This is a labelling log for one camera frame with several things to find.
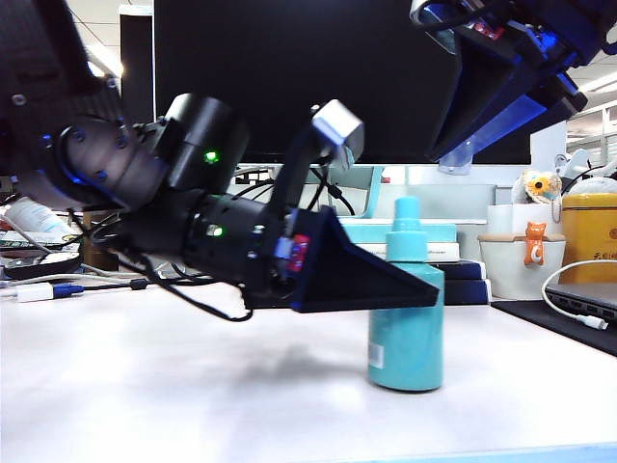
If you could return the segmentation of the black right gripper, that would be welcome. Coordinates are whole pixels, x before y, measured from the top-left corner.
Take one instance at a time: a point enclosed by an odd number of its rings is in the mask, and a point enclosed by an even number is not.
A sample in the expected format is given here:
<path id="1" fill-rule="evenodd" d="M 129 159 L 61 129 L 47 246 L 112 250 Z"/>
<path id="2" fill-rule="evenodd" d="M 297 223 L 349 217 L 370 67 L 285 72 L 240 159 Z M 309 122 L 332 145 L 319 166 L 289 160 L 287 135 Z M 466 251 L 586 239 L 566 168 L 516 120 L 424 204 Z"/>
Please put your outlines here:
<path id="1" fill-rule="evenodd" d="M 490 8 L 457 28 L 458 80 L 427 151 L 469 162 L 532 120 L 565 120 L 587 98 L 568 75 L 588 63 L 586 8 Z"/>

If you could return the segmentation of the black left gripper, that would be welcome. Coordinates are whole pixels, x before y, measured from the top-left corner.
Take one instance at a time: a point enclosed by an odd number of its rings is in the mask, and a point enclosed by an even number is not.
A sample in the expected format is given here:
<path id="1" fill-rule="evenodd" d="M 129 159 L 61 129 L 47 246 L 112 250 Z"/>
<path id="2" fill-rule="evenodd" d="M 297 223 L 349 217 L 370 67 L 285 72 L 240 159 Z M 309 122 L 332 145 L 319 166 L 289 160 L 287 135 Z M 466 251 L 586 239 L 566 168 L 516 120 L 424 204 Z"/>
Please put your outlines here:
<path id="1" fill-rule="evenodd" d="M 298 313 L 431 307 L 440 286 L 357 246 L 335 212 L 267 205 L 251 232 L 242 295 L 248 309 Z"/>

